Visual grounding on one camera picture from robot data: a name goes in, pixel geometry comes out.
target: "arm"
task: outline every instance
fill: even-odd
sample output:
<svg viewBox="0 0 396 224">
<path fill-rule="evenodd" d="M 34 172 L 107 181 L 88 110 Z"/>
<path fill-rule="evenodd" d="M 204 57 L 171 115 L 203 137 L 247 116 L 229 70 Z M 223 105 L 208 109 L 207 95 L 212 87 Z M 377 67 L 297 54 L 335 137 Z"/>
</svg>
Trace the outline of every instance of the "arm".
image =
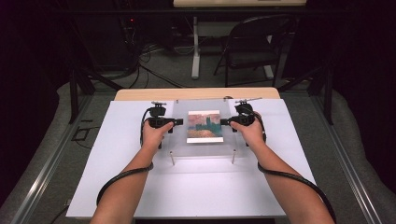
<svg viewBox="0 0 396 224">
<path fill-rule="evenodd" d="M 173 123 L 170 122 L 154 129 L 146 121 L 143 128 L 143 146 L 122 171 L 148 167 L 163 140 L 163 135 L 172 127 Z M 148 174 L 144 172 L 129 175 L 108 187 L 93 214 L 91 223 L 132 223 Z"/>
<path fill-rule="evenodd" d="M 233 121 L 230 125 L 242 134 L 261 167 L 300 175 L 265 144 L 257 119 L 247 127 Z M 277 175 L 265 175 L 265 178 L 291 223 L 333 223 L 325 204 L 307 185 Z"/>
</svg>

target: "hand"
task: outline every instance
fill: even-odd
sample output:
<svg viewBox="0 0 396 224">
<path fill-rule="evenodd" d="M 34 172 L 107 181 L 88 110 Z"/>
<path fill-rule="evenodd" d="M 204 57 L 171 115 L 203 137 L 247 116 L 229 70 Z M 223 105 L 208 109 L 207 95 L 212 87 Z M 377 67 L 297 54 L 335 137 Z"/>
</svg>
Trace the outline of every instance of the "hand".
<svg viewBox="0 0 396 224">
<path fill-rule="evenodd" d="M 254 122 L 249 126 L 244 126 L 234 121 L 230 122 L 230 126 L 242 134 L 245 141 L 253 151 L 261 148 L 262 145 L 265 145 L 264 140 L 262 139 L 262 125 L 257 118 L 255 118 Z"/>
<path fill-rule="evenodd" d="M 149 121 L 145 121 L 143 127 L 143 146 L 142 148 L 147 148 L 150 150 L 157 150 L 161 141 L 163 140 L 163 135 L 168 132 L 174 126 L 173 122 L 169 122 L 163 125 L 161 128 L 155 129 L 149 126 Z"/>
</svg>

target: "chair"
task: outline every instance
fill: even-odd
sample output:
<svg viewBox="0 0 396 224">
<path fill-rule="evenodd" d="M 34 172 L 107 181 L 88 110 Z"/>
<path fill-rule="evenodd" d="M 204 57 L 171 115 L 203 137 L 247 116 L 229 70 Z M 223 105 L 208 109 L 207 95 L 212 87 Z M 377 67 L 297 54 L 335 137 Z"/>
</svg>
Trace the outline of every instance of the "chair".
<svg viewBox="0 0 396 224">
<path fill-rule="evenodd" d="M 249 67 L 256 69 L 260 66 L 275 65 L 272 82 L 274 87 L 283 40 L 294 24 L 295 19 L 288 15 L 254 17 L 238 23 L 228 36 L 221 38 L 222 54 L 214 76 L 219 67 L 225 66 L 225 87 L 262 82 L 267 79 L 229 85 L 228 70 Z M 271 42 L 267 40 L 269 35 L 272 36 Z M 225 65 L 220 65 L 223 58 Z"/>
</svg>

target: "forearm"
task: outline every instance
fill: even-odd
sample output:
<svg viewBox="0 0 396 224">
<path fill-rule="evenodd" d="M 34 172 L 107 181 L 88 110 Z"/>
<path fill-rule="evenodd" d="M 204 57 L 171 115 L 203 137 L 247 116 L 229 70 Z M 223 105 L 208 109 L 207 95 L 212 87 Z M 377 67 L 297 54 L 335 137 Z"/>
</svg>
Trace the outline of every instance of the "forearm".
<svg viewBox="0 0 396 224">
<path fill-rule="evenodd" d="M 152 150 L 140 149 L 122 172 L 148 167 L 154 153 Z M 102 196 L 91 223 L 131 223 L 148 174 L 128 175 L 110 185 Z"/>
<path fill-rule="evenodd" d="M 252 151 L 264 169 L 300 175 L 264 143 L 253 146 Z M 265 178 L 291 223 L 333 223 L 322 200 L 307 185 L 277 175 Z"/>
</svg>

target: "table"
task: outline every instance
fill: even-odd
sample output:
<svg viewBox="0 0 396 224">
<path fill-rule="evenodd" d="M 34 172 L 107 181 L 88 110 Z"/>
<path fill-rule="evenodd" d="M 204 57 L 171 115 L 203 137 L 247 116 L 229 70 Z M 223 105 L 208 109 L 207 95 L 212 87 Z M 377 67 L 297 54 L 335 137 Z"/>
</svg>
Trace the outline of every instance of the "table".
<svg viewBox="0 0 396 224">
<path fill-rule="evenodd" d="M 139 120 L 145 109 L 152 106 L 150 101 L 166 102 L 171 116 L 171 105 L 175 100 L 218 99 L 226 102 L 224 97 L 264 98 L 251 101 L 251 104 L 263 115 L 268 145 L 315 183 L 286 105 L 274 88 L 121 90 L 107 110 L 66 216 L 92 217 L 99 189 L 138 151 Z M 235 134 L 236 138 L 243 140 L 240 133 Z M 244 141 L 238 141 L 235 146 L 238 150 L 235 163 L 230 153 L 230 156 L 221 157 L 176 158 L 173 165 L 167 147 L 171 137 L 176 137 L 175 130 L 173 135 L 165 135 L 163 148 L 154 157 L 155 168 L 148 175 L 136 218 L 285 216 L 263 174 L 257 169 L 257 159 Z"/>
<path fill-rule="evenodd" d="M 175 0 L 174 7 L 301 7 L 306 0 Z M 198 36 L 228 35 L 236 22 L 198 22 L 193 18 L 194 56 L 192 60 L 191 78 L 199 77 L 200 50 Z M 268 77 L 272 76 L 271 66 L 264 67 Z"/>
</svg>

